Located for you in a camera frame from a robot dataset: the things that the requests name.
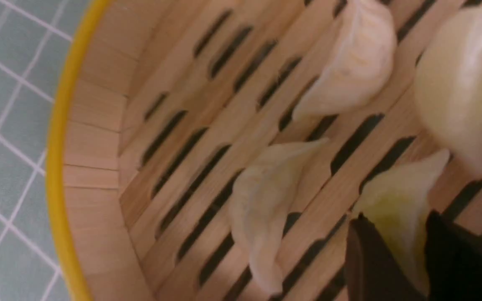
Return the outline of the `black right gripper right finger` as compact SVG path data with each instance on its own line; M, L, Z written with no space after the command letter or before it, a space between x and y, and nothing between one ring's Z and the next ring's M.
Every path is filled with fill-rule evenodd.
M424 249L429 301L482 301L482 237L431 211Z

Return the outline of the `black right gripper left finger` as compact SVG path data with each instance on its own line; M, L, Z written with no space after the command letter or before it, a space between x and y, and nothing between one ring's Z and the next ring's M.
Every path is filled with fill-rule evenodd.
M368 218L349 223L345 279L350 301L425 301L405 277L386 243Z

